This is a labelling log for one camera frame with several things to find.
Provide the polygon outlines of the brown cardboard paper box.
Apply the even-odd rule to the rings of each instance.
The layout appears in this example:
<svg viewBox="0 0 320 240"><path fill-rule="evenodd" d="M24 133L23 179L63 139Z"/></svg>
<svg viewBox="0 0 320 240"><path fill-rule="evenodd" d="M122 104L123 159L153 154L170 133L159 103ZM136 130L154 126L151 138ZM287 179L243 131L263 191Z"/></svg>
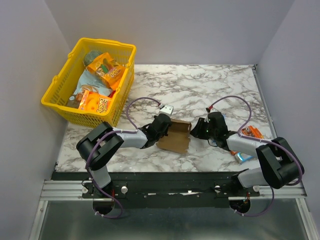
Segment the brown cardboard paper box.
<svg viewBox="0 0 320 240"><path fill-rule="evenodd" d="M167 135L160 138L156 146L177 154L186 154L190 144L192 124L188 121L172 119Z"/></svg>

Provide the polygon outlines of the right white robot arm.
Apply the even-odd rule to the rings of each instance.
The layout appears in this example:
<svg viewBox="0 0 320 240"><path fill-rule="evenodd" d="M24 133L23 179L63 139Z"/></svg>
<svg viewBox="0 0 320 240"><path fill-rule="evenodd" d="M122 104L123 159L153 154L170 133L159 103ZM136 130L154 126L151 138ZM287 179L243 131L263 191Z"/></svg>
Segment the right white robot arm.
<svg viewBox="0 0 320 240"><path fill-rule="evenodd" d="M259 139L231 131L221 112L211 112L206 118L199 118L190 134L228 152L258 159L260 167L243 170L232 177L230 191L236 196L243 195L253 186L280 189L293 185L294 180L298 184L305 173L300 160L283 137Z"/></svg>

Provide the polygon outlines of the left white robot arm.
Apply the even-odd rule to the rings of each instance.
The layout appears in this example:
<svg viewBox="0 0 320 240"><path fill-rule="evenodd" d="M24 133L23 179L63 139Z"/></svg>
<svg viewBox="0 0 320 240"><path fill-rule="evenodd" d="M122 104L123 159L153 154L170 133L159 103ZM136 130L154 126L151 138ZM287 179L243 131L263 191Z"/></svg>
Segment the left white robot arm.
<svg viewBox="0 0 320 240"><path fill-rule="evenodd" d="M85 169L95 182L93 191L101 198L111 191L111 177L107 163L121 148L146 149L168 134L171 118L163 113L154 117L152 123L136 130L123 130L102 122L77 144L76 149L85 160Z"/></svg>

